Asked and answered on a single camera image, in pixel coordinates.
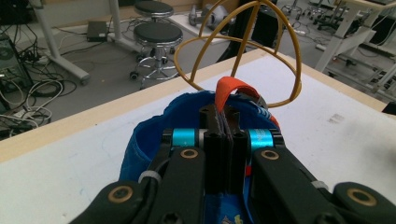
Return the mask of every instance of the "table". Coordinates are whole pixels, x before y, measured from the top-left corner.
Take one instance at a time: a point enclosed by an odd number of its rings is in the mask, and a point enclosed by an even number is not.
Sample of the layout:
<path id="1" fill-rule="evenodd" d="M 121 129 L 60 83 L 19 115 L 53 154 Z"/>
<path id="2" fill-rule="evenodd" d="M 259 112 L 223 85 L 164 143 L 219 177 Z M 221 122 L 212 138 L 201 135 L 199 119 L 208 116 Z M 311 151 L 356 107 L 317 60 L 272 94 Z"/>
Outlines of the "table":
<path id="1" fill-rule="evenodd" d="M 236 76 L 267 103 L 289 94 L 292 74 L 273 57 L 253 50 L 240 64 Z M 196 80 L 213 90 L 232 65 L 203 68 Z M 395 118 L 380 113 L 385 104 L 376 99 L 308 66 L 303 71 L 301 95 L 270 109 L 289 150 L 330 189 L 354 181 L 396 203 Z M 186 91 L 195 90 L 178 77 L 0 142 L 1 223 L 69 222 L 118 179 L 134 126 Z"/>
<path id="2" fill-rule="evenodd" d="M 352 54 L 354 49 L 356 49 L 358 45 L 362 44 L 372 32 L 371 27 L 375 22 L 375 19 L 378 17 L 379 13 L 384 9 L 396 7 L 396 2 L 393 2 L 386 6 L 371 3 L 365 0 L 343 0 L 343 2 L 346 3 L 346 7 L 349 8 L 349 10 L 346 13 L 340 26 L 338 27 L 337 31 L 335 32 L 334 36 L 332 37 L 326 50 L 320 57 L 317 66 L 315 67 L 320 72 L 323 72 L 323 70 L 326 68 L 327 64 L 334 55 L 338 55 L 348 50 L 350 50 L 349 54 Z M 364 21 L 363 26 L 361 26 L 360 29 L 353 36 L 344 39 L 348 28 L 358 16 L 358 13 L 361 10 L 365 10 L 367 8 L 370 8 L 373 11 L 370 13 L 370 16 Z"/>

